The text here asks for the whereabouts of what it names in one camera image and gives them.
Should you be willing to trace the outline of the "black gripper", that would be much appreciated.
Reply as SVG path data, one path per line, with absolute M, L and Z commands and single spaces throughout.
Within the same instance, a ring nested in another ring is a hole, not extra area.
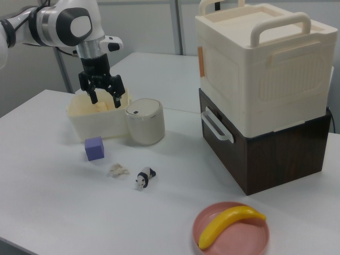
M 112 97 L 115 108 L 121 106 L 125 88 L 120 75 L 110 75 L 107 54 L 95 58 L 81 58 L 83 71 L 79 73 L 81 90 L 86 91 L 92 104 L 98 102 L 96 88 L 105 89 Z

